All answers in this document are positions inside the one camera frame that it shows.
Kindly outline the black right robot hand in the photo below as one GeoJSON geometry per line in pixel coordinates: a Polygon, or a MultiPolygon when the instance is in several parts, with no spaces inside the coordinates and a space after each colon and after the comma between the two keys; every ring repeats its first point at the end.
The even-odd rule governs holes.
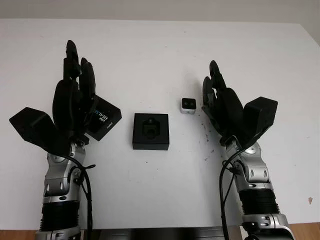
{"type": "Polygon", "coordinates": [[[226,86],[215,60],[209,64],[209,74],[202,84],[202,109],[224,146],[232,136],[239,140],[248,134],[244,123],[244,108],[236,92],[226,86]]]}

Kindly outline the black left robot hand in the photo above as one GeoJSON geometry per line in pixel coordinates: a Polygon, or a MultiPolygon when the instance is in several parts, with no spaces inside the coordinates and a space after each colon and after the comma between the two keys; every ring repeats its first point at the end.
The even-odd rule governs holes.
{"type": "Polygon", "coordinates": [[[68,40],[63,59],[63,79],[55,88],[52,114],[58,131],[73,142],[89,144],[85,136],[98,104],[92,64],[78,57],[76,44],[68,40]]]}

